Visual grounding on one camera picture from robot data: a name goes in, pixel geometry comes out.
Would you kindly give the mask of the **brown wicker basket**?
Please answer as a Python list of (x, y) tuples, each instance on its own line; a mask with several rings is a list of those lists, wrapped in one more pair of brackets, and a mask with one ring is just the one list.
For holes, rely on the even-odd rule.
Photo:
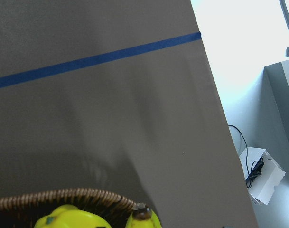
[(0, 198), (0, 228), (32, 228), (57, 207), (71, 204), (123, 228), (136, 202), (117, 193), (93, 188), (68, 188)]

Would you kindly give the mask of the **yellow-green bell pepper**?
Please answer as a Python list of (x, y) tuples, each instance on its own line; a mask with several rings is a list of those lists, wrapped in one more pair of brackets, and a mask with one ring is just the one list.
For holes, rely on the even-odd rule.
[(35, 228), (111, 228), (102, 217), (65, 204), (38, 219)]

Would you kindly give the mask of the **white cardboard box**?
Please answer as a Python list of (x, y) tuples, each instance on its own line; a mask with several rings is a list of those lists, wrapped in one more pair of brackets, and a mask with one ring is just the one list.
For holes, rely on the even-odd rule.
[(268, 205), (285, 171), (266, 149), (248, 147), (239, 159), (251, 200), (256, 205)]

